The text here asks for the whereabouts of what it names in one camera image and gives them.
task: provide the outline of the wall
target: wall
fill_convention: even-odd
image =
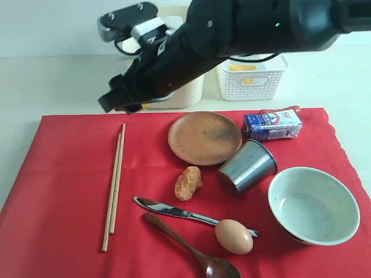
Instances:
[[[139,0],[0,0],[0,57],[116,54],[100,40],[96,18]],[[153,0],[185,5],[190,0]],[[371,32],[343,36],[336,45],[371,45]]]

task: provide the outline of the round wooden plate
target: round wooden plate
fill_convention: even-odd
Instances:
[[[241,147],[242,134],[231,119],[215,112],[193,112],[176,120],[169,129],[170,148],[193,165],[222,163]]]

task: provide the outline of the cable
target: cable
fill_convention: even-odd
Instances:
[[[133,53],[130,53],[130,52],[126,52],[126,51],[124,51],[124,50],[123,50],[123,49],[118,45],[120,42],[122,42],[122,41],[120,41],[119,39],[116,39],[116,40],[114,41],[114,45],[115,45],[116,49],[117,49],[118,51],[120,51],[122,54],[125,54],[125,55],[128,55],[128,56],[137,56],[139,53],[141,53],[141,48],[138,49],[137,51],[133,52]]]
[[[262,63],[262,62],[268,61],[270,59],[273,59],[274,57],[277,57],[278,55],[280,55],[280,53],[275,53],[275,54],[272,54],[272,55],[270,55],[266,58],[258,59],[258,60],[244,60],[244,59],[237,59],[237,58],[232,58],[232,57],[228,57],[228,59],[230,59],[232,61],[236,61],[236,62],[242,62],[242,63]]]

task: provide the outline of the wooden spoon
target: wooden spoon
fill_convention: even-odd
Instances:
[[[185,239],[183,239],[177,232],[175,232],[168,224],[163,222],[163,220],[155,214],[145,213],[144,218],[186,248],[197,259],[201,265],[203,273],[207,278],[241,278],[241,274],[233,264],[223,259],[209,257],[193,248],[188,242],[186,242]]]

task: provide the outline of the red tablecloth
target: red tablecloth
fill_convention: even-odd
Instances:
[[[242,126],[247,111],[223,112]],[[206,254],[231,261],[242,277],[371,277],[370,199],[328,124],[323,109],[304,109],[304,129],[292,140],[264,145],[279,170],[309,166],[346,184],[361,209],[356,235],[339,246],[305,246],[275,222],[267,200],[271,178],[240,197],[219,183],[217,167],[202,167],[204,186],[189,202],[173,186],[187,166],[167,143],[182,114],[46,116],[0,213],[0,277],[203,277],[193,257],[146,223],[133,196],[176,205],[213,218],[232,218],[260,231],[254,249],[233,255],[212,226],[162,216]],[[112,166],[121,123],[125,150],[115,234],[102,253]]]

